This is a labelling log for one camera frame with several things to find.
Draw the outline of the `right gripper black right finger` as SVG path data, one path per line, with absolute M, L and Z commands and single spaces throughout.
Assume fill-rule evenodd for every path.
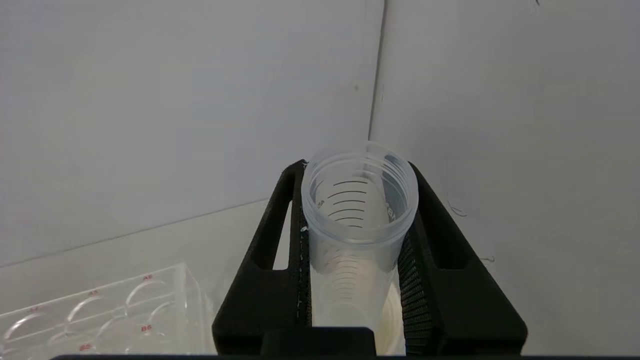
M 418 207 L 397 261 L 409 357 L 519 356 L 528 328 L 417 168 Z

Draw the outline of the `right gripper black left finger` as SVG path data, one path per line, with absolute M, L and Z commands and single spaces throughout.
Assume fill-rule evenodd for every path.
M 306 162 L 286 167 L 212 323 L 221 356 L 258 355 L 265 333 L 312 323 L 310 246 L 302 210 Z

